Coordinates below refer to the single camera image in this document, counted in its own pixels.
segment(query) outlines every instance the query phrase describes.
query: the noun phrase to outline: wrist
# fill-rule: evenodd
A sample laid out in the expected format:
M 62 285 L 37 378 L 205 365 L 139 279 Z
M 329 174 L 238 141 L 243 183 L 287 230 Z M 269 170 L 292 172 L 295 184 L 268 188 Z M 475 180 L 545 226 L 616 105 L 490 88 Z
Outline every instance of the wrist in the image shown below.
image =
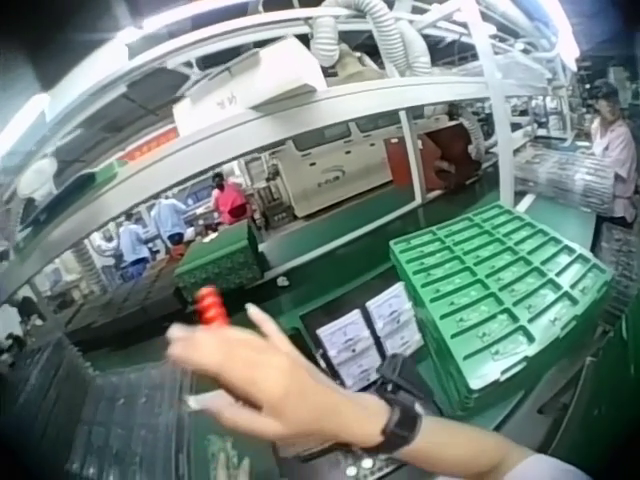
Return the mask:
M 383 440 L 382 430 L 391 408 L 376 395 L 345 392 L 339 419 L 339 441 L 356 448 L 369 448 Z

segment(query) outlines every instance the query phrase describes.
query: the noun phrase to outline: person in pink shirt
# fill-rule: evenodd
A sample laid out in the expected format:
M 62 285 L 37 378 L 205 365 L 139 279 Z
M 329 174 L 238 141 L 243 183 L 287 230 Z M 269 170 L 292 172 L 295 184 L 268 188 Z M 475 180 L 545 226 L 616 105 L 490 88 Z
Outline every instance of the person in pink shirt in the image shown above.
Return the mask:
M 633 195 L 638 181 L 638 160 L 633 135 L 622 118 L 617 88 L 606 80 L 598 80 L 592 95 L 598 111 L 591 127 L 592 151 L 614 174 L 612 215 L 598 215 L 592 244 L 595 247 L 603 224 L 633 228 L 637 215 Z
M 242 188 L 224 179 L 222 172 L 213 174 L 211 207 L 220 214 L 224 225 L 233 225 L 251 218 L 251 205 Z

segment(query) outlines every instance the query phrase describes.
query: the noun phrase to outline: red sign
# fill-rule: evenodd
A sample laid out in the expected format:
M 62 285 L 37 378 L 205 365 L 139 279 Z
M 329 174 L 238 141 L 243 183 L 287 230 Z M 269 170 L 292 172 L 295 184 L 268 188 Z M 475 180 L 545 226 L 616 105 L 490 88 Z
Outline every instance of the red sign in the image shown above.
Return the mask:
M 178 138 L 178 136 L 178 129 L 176 127 L 171 127 L 127 150 L 122 156 L 122 160 L 126 162 L 135 162 L 140 160 L 142 157 L 154 150 L 173 142 Z

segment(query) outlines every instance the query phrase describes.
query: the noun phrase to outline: person in red shirt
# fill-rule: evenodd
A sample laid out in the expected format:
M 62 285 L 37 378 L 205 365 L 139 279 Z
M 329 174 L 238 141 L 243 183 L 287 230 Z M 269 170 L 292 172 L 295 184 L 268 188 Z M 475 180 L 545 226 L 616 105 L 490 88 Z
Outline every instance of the person in red shirt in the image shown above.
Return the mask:
M 224 225 L 233 225 L 251 218 L 251 205 L 242 188 L 224 179 L 221 172 L 213 174 L 211 207 L 220 214 Z

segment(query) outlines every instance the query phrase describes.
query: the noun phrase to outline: person in blue shirt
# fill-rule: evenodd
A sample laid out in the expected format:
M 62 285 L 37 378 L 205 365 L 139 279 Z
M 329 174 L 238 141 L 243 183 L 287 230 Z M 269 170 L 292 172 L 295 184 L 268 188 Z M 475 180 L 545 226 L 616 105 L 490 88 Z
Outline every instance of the person in blue shirt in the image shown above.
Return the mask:
M 170 197 L 160 198 L 151 210 L 151 219 L 158 233 L 172 247 L 184 243 L 187 224 L 183 217 L 187 211 L 187 207 Z
M 151 263 L 151 252 L 144 240 L 144 230 L 133 223 L 133 213 L 124 216 L 124 224 L 120 227 L 120 251 L 127 267 L 134 272 L 134 277 L 141 277 Z

